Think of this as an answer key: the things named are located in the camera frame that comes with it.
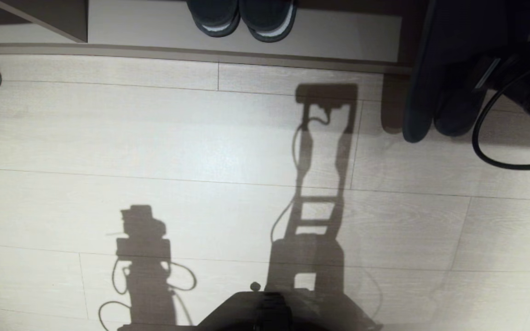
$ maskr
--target white floor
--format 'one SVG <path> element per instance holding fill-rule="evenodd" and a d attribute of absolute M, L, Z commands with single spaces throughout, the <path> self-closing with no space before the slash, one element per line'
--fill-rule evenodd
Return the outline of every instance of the white floor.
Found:
<path fill-rule="evenodd" d="M 530 171 L 482 163 L 469 137 L 432 131 L 409 144 L 385 133 L 381 75 L 56 55 L 0 55 L 0 70 L 0 331 L 102 331 L 98 310 L 110 301 L 148 311 L 112 285 L 116 239 L 128 237 L 121 211 L 140 208 L 166 225 L 171 247 L 150 250 L 165 242 L 159 233 L 130 251 L 173 262 L 148 284 L 166 281 L 177 296 L 143 300 L 175 306 L 159 324 L 197 325 L 254 281 L 263 289 L 268 270 L 307 265 L 340 275 L 342 293 L 383 331 L 530 331 Z M 356 94 L 333 84 L 356 84 Z M 284 238 L 296 191 L 304 102 L 322 119 L 320 105 L 336 106 L 328 126 L 309 123 L 302 193 L 343 195 L 344 258 L 284 251 L 270 265 L 270 235 Z M 500 103 L 485 125 L 486 153 L 530 163 L 530 117 Z M 313 203 L 301 216 L 328 211 Z M 335 284 L 317 276 L 290 283 L 328 293 Z M 131 322 L 119 304 L 101 316 L 110 330 Z M 360 325 L 323 322 L 362 330 L 357 316 Z"/>

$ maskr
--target shoe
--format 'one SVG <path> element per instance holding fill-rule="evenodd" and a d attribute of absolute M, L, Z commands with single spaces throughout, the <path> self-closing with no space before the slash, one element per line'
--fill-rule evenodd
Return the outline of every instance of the shoe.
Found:
<path fill-rule="evenodd" d="M 240 22 L 238 0 L 187 0 L 187 8 L 198 29 L 209 36 L 228 36 Z"/>
<path fill-rule="evenodd" d="M 295 0 L 239 0 L 238 9 L 256 40 L 276 42 L 292 31 L 297 6 Z"/>

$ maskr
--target wooden floor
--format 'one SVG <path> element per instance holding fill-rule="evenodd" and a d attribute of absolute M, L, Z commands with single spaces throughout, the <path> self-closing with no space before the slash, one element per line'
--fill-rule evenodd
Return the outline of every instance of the wooden floor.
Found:
<path fill-rule="evenodd" d="M 0 71 L 0 331 L 102 331 L 98 313 L 175 330 L 253 282 L 337 331 L 530 331 L 530 171 L 482 163 L 468 136 L 386 133 L 379 74 L 57 55 Z M 484 151 L 530 163 L 530 117 L 496 108 Z"/>

